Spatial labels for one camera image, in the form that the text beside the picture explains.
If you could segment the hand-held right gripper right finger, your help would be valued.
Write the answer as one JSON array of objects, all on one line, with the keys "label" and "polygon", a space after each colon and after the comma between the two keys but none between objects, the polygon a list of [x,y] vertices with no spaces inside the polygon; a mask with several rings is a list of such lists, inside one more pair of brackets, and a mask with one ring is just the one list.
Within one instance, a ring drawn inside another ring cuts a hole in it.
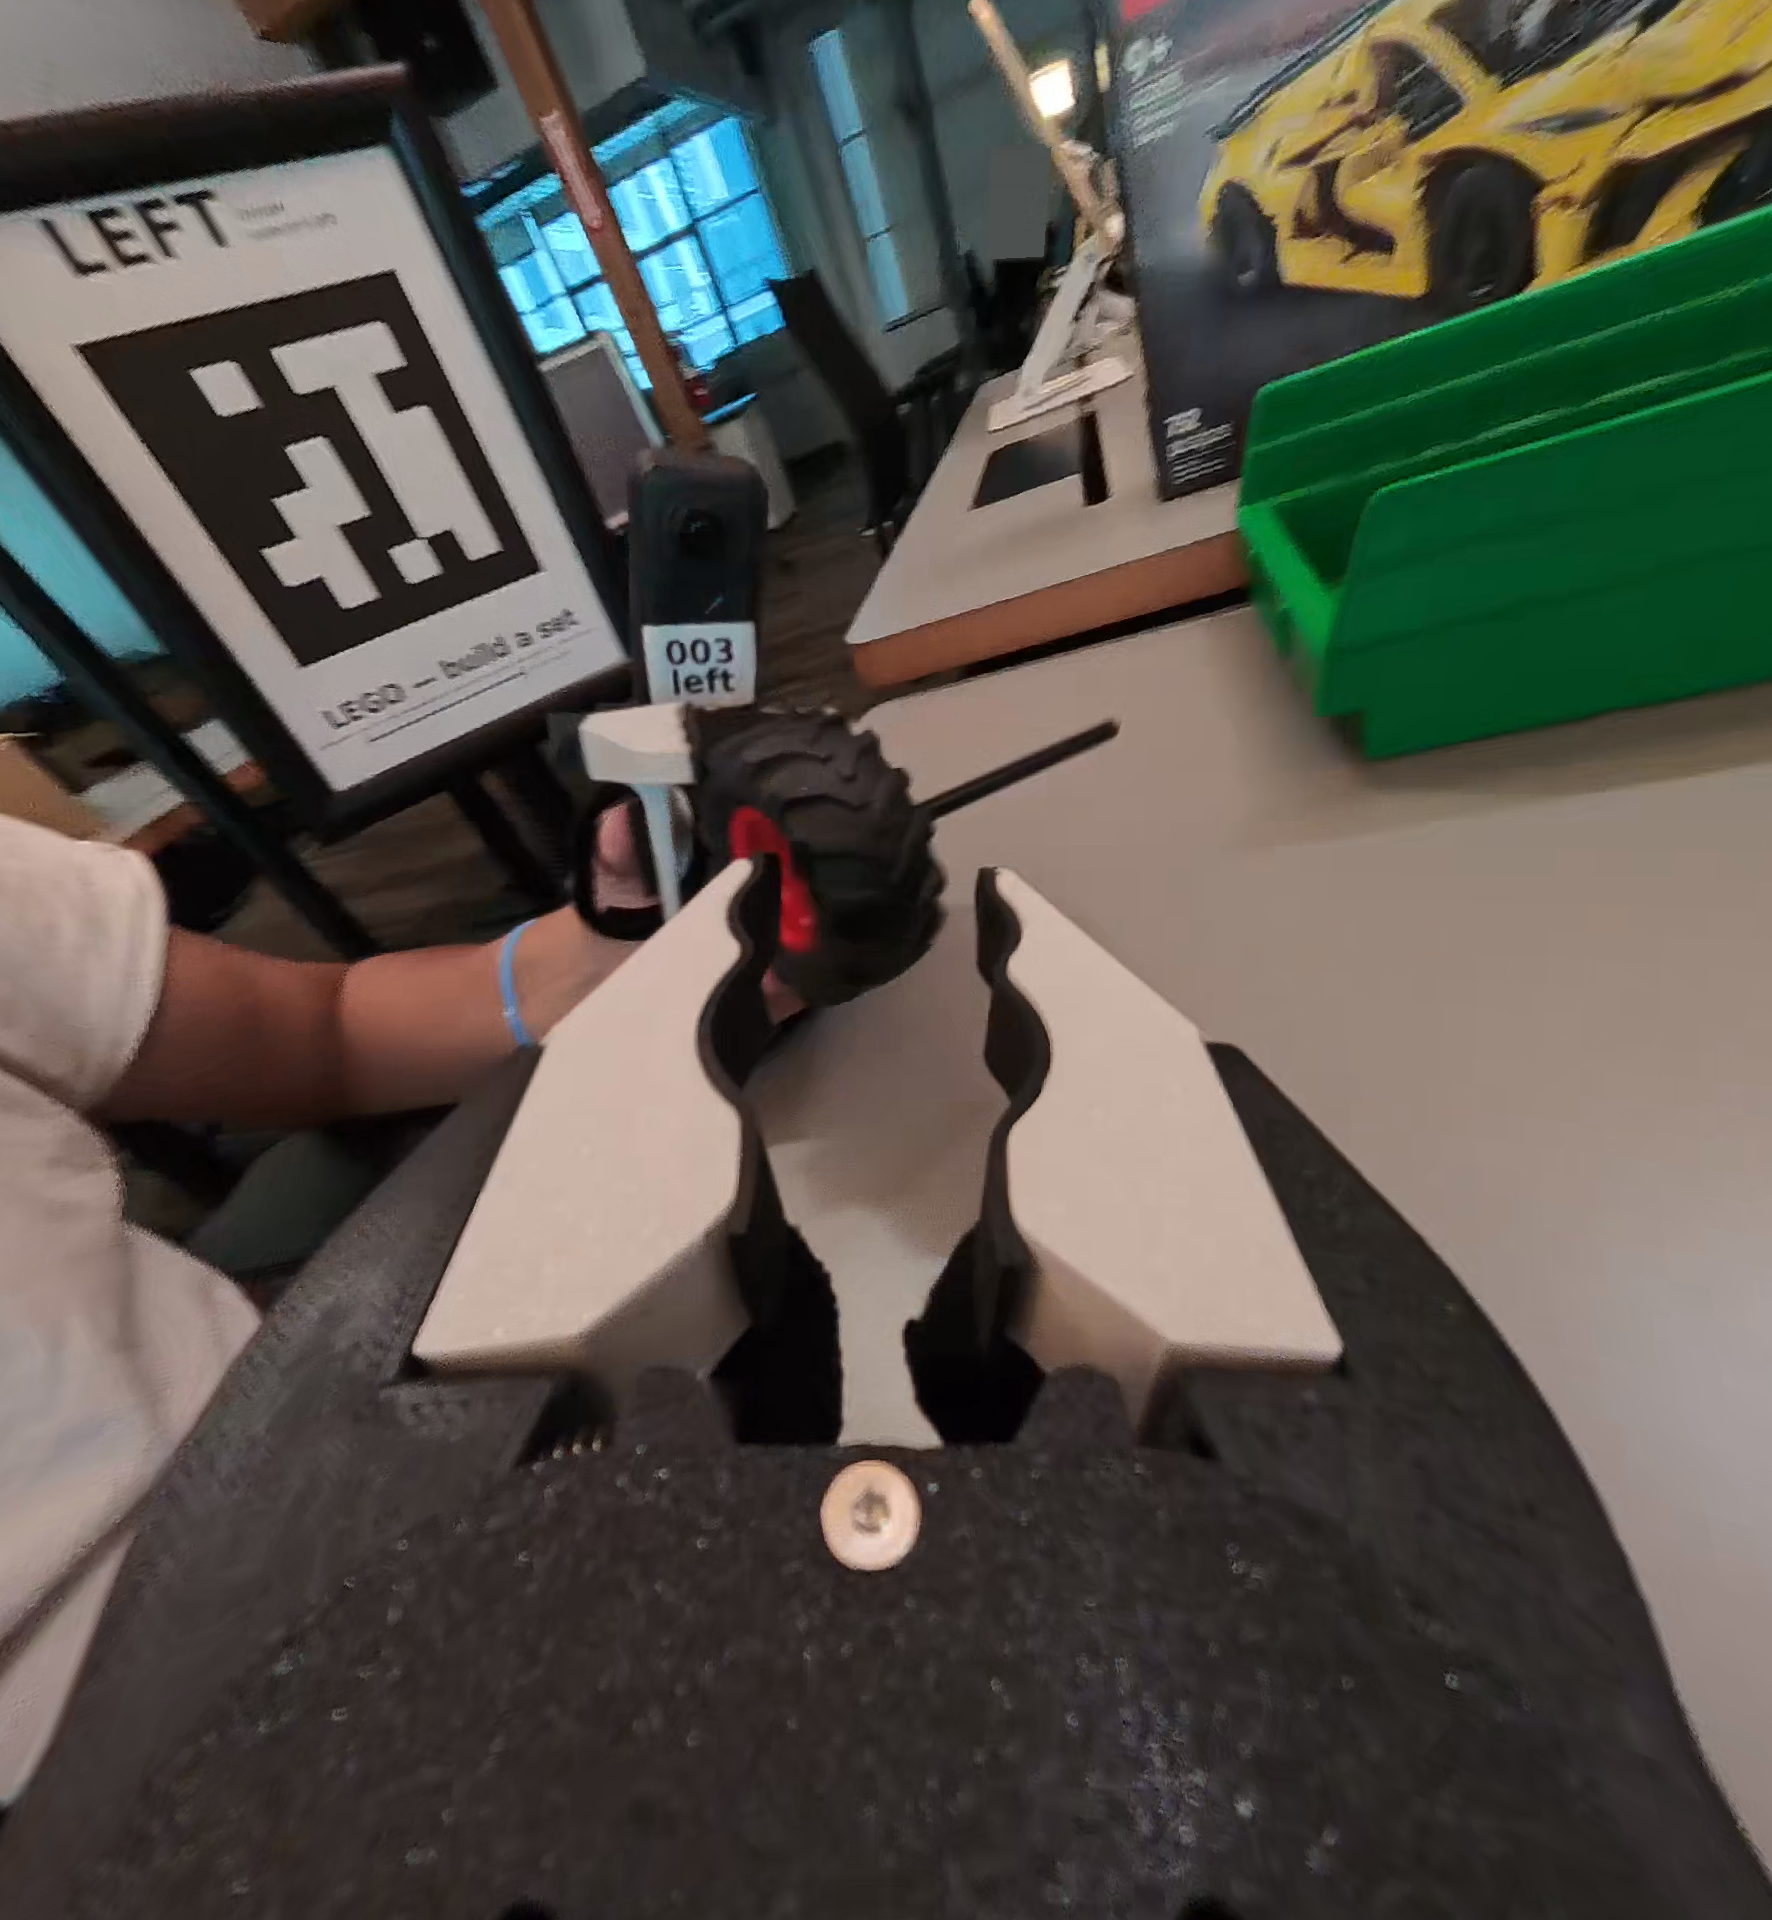
[{"label": "hand-held right gripper right finger", "polygon": [[1069,1369],[1144,1435],[1191,1373],[1339,1367],[1202,1032],[1010,868],[978,872],[975,937],[1003,1106],[978,1211],[904,1326],[941,1443],[1012,1443]]}]

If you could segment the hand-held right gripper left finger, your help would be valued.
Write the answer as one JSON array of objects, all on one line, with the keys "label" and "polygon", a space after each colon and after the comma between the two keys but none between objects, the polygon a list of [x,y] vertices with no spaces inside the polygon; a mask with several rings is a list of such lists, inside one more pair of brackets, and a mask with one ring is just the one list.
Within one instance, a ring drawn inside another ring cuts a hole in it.
[{"label": "hand-held right gripper left finger", "polygon": [[674,1369],[720,1390],[743,1443],[839,1437],[839,1309],[746,1093],[778,934],[778,860],[734,860],[540,1045],[419,1367],[571,1374],[608,1402]]}]

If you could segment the black lego wheel red rim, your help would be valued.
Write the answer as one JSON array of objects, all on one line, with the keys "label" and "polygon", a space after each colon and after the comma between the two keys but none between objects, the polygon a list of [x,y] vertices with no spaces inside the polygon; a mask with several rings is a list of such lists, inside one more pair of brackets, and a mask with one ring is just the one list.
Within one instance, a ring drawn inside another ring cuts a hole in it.
[{"label": "black lego wheel red rim", "polygon": [[716,860],[779,862],[778,982],[807,1008],[909,973],[946,924],[933,824],[875,734],[835,710],[698,715],[696,824]]}]

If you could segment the long black lego axle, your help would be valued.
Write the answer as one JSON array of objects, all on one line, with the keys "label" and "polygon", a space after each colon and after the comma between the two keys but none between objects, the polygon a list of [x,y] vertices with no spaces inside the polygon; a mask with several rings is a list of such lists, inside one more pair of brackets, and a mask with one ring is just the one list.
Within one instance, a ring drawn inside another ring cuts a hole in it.
[{"label": "long black lego axle", "polygon": [[1078,757],[1106,748],[1112,741],[1118,737],[1118,734],[1122,724],[1116,718],[1094,724],[1087,730],[1071,734],[1060,741],[1051,741],[1049,745],[1024,753],[994,770],[987,770],[971,777],[969,781],[960,781],[927,800],[918,800],[916,805],[928,823],[952,817],[971,805],[995,799],[1003,791],[1018,789],[1019,783],[1027,781],[1037,781],[1039,777],[1064,767],[1066,761],[1072,761]]}]

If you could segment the person's left hand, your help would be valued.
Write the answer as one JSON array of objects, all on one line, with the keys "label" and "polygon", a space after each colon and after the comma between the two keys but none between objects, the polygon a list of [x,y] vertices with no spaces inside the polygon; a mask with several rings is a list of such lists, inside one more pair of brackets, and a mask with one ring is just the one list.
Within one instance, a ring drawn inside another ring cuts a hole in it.
[{"label": "person's left hand", "polygon": [[612,789],[582,823],[571,901],[542,915],[534,954],[540,1040],[620,970],[664,924],[638,794]]}]

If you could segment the wood edged side table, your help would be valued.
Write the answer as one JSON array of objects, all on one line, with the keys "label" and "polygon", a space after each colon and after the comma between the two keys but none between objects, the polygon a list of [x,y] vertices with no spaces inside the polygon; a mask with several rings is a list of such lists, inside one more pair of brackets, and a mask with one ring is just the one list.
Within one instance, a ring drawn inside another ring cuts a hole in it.
[{"label": "wood edged side table", "polygon": [[1057,646],[1134,635],[1243,597],[1236,484],[1165,499],[1144,418],[1143,355],[1089,417],[1106,487],[1079,472],[1078,413],[994,430],[1018,372],[969,399],[918,504],[850,629],[873,694],[994,671]]}]

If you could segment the black white marker sign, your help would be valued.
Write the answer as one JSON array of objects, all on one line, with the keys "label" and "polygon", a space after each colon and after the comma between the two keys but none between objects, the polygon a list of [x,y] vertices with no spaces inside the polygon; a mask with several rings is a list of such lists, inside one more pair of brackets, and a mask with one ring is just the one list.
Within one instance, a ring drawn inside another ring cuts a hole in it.
[{"label": "black white marker sign", "polygon": [[0,122],[0,437],[310,835],[625,686],[617,543],[398,66]]}]

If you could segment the yellow car toy box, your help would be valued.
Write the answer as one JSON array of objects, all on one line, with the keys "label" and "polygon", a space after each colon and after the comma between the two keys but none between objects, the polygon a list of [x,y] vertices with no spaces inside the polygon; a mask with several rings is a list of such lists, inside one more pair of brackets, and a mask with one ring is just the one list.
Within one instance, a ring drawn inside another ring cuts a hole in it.
[{"label": "yellow car toy box", "polygon": [[1165,497],[1257,390],[1772,204],[1772,3],[1106,6]]}]

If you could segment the green plastic bin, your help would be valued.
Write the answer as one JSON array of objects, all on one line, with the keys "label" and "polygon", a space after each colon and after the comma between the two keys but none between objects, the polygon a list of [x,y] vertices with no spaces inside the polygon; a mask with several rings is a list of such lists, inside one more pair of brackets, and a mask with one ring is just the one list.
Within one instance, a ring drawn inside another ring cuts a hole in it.
[{"label": "green plastic bin", "polygon": [[1236,526],[1367,757],[1772,682],[1772,204],[1269,383]]}]

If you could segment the brown wooden post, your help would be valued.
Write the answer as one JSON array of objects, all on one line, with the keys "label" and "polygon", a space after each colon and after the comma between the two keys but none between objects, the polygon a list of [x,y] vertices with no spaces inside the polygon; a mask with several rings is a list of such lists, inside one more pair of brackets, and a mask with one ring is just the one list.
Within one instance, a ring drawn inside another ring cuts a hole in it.
[{"label": "brown wooden post", "polygon": [[593,253],[602,262],[619,316],[633,338],[660,408],[667,439],[685,453],[708,453],[709,436],[696,411],[679,359],[660,328],[660,312],[638,271],[638,260],[619,226],[607,180],[593,156],[582,113],[566,84],[563,66],[542,27],[536,3],[484,3],[488,32],[506,59],[520,99],[561,179],[566,197],[582,220]]}]

